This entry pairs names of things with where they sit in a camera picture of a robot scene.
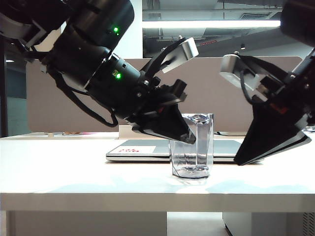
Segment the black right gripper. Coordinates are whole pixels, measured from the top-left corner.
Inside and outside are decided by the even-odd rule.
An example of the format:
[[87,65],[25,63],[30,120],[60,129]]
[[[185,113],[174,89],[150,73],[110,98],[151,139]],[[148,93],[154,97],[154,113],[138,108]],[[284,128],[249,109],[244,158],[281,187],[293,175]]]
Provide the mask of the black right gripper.
[[301,130],[311,125],[311,74],[264,76],[257,87],[253,121],[234,161],[247,165],[311,142]]

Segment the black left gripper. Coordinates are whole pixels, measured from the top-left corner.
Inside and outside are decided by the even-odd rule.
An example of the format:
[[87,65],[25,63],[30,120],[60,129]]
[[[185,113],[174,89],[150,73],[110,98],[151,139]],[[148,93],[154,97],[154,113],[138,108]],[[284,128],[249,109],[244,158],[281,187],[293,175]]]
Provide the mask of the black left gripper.
[[187,84],[177,79],[171,86],[153,88],[140,110],[127,119],[132,131],[194,144],[196,137],[185,122],[178,104],[186,98]]

